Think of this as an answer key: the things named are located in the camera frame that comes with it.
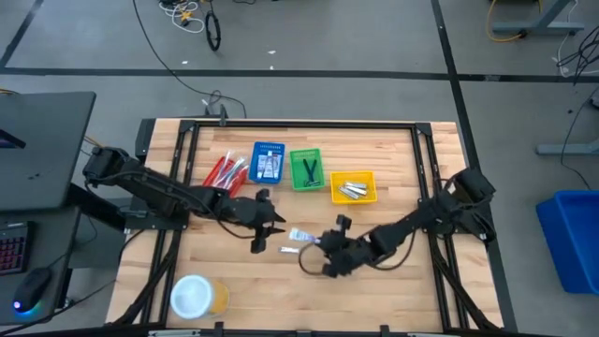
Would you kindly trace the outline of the black post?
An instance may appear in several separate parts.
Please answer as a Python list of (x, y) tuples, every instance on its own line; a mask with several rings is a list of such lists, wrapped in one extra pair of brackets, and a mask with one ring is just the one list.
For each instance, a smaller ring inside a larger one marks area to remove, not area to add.
[(226, 126), (228, 119), (228, 113), (226, 107), (223, 104), (216, 106), (215, 104), (208, 104), (204, 108), (204, 117), (213, 118), (217, 121), (220, 127)]

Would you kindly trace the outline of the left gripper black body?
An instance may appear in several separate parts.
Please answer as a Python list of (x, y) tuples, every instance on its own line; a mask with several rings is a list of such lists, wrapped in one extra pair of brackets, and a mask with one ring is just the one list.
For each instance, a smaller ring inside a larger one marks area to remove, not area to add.
[(262, 253), (267, 238), (274, 233), (274, 206), (268, 189), (259, 190), (254, 198), (225, 196), (217, 206), (217, 215), (219, 220), (255, 231), (252, 254)]

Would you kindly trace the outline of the dark screen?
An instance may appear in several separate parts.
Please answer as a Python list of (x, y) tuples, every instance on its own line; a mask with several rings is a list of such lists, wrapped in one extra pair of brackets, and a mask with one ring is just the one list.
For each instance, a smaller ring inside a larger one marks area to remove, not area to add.
[(0, 149), (24, 149), (26, 142), (0, 128)]

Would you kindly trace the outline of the black side desk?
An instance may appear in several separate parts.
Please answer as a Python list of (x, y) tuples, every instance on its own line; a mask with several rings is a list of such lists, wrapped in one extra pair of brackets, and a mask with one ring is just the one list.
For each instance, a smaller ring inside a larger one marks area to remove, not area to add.
[(95, 99), (93, 92), (0, 95), (0, 128), (26, 142), (0, 149), (0, 212), (65, 202)]

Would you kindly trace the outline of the yellow plastic basket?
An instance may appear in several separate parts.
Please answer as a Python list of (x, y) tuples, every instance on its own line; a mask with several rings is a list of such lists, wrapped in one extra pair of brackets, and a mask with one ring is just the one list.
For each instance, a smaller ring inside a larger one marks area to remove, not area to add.
[[(333, 171), (329, 175), (331, 187), (331, 200), (334, 204), (368, 204), (377, 200), (376, 184), (372, 171)], [(366, 196), (360, 195), (359, 199), (351, 199), (342, 194), (339, 186), (344, 186), (345, 182), (365, 183), (368, 185)]]

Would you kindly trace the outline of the black desk leg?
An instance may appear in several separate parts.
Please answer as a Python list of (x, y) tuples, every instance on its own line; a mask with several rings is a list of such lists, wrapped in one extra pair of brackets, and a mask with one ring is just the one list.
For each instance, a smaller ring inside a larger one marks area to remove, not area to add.
[(119, 231), (124, 231), (126, 220), (119, 208), (80, 186), (71, 183), (67, 192), (67, 203), (78, 206), (82, 212)]

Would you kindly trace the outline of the blue plastic basket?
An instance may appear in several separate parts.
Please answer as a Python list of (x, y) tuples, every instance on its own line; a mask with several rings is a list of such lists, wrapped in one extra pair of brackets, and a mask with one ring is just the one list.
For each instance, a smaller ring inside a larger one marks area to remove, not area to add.
[[(265, 178), (264, 174), (261, 180), (256, 177), (256, 165), (258, 161), (258, 156), (260, 154), (279, 154), (281, 156), (280, 159), (280, 175), (278, 180), (273, 180), (269, 178)], [(255, 183), (268, 183), (268, 184), (277, 184), (282, 180), (283, 167), (284, 167), (284, 159), (285, 159), (285, 145), (283, 143), (276, 142), (262, 142), (257, 141), (254, 145), (251, 164), (250, 164), (250, 172), (249, 178)]]

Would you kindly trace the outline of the grey table leg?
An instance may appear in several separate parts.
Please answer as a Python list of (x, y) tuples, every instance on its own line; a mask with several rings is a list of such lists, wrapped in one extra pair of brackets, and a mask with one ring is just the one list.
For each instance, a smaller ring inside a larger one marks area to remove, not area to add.
[(573, 22), (566, 19), (565, 22), (557, 21), (556, 18), (570, 4), (574, 5), (577, 0), (537, 0), (539, 4), (544, 3), (539, 16), (527, 22), (495, 22), (490, 25), (493, 33), (498, 34), (567, 34), (575, 35), (583, 31), (585, 25), (581, 22)]
[(587, 143), (539, 144), (538, 155), (599, 155), (599, 139)]

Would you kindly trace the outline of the yellow cup with white lid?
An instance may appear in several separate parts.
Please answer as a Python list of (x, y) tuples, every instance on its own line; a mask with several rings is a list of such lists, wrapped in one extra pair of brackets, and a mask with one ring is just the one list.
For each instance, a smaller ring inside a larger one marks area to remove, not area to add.
[(175, 315), (186, 320), (222, 315), (229, 301), (229, 291), (223, 283), (198, 274), (181, 278), (169, 299)]

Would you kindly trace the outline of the black panel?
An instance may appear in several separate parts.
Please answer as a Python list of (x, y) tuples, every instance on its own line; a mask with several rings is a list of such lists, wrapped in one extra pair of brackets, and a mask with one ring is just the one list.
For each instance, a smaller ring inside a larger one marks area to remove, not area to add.
[(139, 124), (138, 134), (135, 141), (135, 157), (144, 163), (150, 149), (150, 143), (153, 136), (155, 119), (142, 119)]

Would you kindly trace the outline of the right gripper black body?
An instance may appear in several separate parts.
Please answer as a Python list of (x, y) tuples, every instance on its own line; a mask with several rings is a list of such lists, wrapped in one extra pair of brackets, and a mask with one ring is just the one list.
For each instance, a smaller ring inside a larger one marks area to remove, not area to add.
[(322, 267), (322, 273), (325, 276), (331, 278), (347, 276), (362, 265), (373, 262), (373, 249), (364, 238), (351, 239), (346, 236), (346, 231), (351, 224), (351, 218), (339, 214), (336, 219), (337, 227), (324, 232), (335, 235), (334, 239), (324, 241), (335, 245), (335, 249), (331, 253), (323, 252), (328, 260)]

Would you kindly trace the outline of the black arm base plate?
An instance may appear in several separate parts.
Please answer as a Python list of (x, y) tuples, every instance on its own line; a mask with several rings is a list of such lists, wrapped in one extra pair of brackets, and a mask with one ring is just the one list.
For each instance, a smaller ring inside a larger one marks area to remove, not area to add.
[(480, 208), (488, 206), (493, 195), (472, 201), (444, 190), (419, 206), (426, 218), (422, 228), (434, 235), (452, 235), (455, 232), (471, 234), (484, 243), (496, 239), (496, 231)]
[(119, 208), (119, 214), (125, 218), (125, 227), (129, 229), (184, 230), (190, 212), (177, 209), (171, 217), (165, 217), (142, 199), (132, 197), (128, 206)]

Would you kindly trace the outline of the black aluminium rig frame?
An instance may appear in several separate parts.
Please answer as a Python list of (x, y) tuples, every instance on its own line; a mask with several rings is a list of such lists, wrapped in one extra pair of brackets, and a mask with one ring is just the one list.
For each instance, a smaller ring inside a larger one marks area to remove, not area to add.
[[(377, 200), (363, 205), (334, 204), (328, 188), (297, 192), (291, 175), (270, 188), (285, 228), (320, 234), (344, 214), (357, 236), (379, 224), (399, 220), (432, 190), (435, 176), (447, 178), (466, 166), (458, 128), (450, 122), (231, 120), (220, 127), (201, 122), (196, 136), (180, 136), (179, 121), (155, 122), (146, 165), (169, 173), (172, 160), (200, 184), (228, 150), (250, 155), (257, 141), (283, 143), (288, 151), (318, 148), (325, 172), (373, 172)], [(249, 231), (222, 229), (193, 218), (182, 234), (177, 277), (198, 273), (224, 283), (230, 293), (227, 310), (213, 318), (184, 320), (168, 315), (174, 330), (197, 330), (200, 337), (357, 337), (379, 334), (439, 333), (443, 319), (459, 322), (452, 292), (439, 296), (440, 279), (433, 269), (429, 237), (408, 239), (383, 271), (368, 267), (350, 276), (314, 276), (323, 263), (316, 249), (303, 258), (279, 253), (285, 234), (269, 238), (260, 254), (250, 251)]]

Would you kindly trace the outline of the black glowing computer mouse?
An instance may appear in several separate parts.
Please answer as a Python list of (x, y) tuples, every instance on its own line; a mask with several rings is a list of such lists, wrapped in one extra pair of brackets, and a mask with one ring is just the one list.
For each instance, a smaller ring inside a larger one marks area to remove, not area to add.
[(40, 301), (50, 280), (49, 267), (36, 268), (28, 273), (14, 293), (13, 310), (20, 314), (30, 312)]

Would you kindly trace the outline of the large blue plastic bin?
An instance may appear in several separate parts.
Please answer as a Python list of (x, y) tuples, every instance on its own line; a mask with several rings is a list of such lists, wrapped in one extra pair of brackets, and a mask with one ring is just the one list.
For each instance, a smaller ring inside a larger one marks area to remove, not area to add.
[(599, 191), (558, 191), (536, 213), (564, 291), (599, 296)]

